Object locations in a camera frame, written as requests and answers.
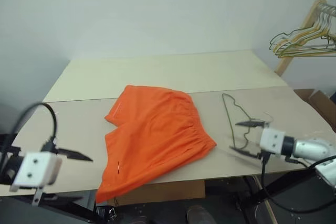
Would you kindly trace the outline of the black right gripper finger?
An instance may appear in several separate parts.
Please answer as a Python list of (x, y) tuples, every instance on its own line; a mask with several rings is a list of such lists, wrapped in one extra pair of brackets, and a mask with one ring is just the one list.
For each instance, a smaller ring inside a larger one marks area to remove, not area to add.
[(236, 126), (243, 126), (248, 128), (256, 128), (256, 127), (264, 127), (263, 121), (255, 121), (255, 120), (249, 120), (249, 121), (242, 121), (235, 124)]
[(233, 147), (233, 146), (229, 146), (229, 148), (241, 155), (244, 155), (244, 156), (247, 156), (247, 157), (250, 157), (250, 158), (261, 158), (261, 154), (260, 153), (257, 153), (257, 154), (252, 154), (251, 152), (249, 151), (245, 151), (245, 150), (241, 150), (239, 148), (236, 148), (236, 147)]

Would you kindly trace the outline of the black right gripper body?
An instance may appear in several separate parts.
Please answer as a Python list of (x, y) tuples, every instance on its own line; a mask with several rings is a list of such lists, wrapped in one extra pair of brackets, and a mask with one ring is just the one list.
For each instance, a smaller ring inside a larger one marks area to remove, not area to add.
[(268, 123), (264, 123), (262, 126), (262, 132), (260, 135), (259, 147), (261, 149), (260, 157), (262, 160), (269, 160), (270, 158), (270, 151), (269, 151), (269, 137), (270, 131), (268, 129)]

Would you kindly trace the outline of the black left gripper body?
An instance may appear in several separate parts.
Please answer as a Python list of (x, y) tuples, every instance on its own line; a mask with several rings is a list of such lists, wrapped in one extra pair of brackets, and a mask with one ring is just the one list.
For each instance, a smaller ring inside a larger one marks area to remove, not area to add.
[(42, 145), (40, 157), (42, 162), (62, 162), (62, 158), (58, 155), (57, 146), (52, 139)]

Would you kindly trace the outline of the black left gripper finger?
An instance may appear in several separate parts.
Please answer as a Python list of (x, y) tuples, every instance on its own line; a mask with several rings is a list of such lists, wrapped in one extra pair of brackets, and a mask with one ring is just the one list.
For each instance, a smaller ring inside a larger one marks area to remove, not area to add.
[(89, 161), (89, 162), (92, 162), (93, 160), (80, 153), (80, 152), (77, 152), (77, 151), (73, 151), (73, 150), (68, 150), (68, 149), (64, 149), (64, 148), (58, 148), (56, 149), (57, 151), (57, 154), (59, 155), (64, 155), (66, 156), (68, 159), (74, 159), (74, 160), (79, 160), (79, 161)]
[(74, 202), (81, 200), (81, 196), (61, 196), (57, 194), (43, 194), (41, 202)]

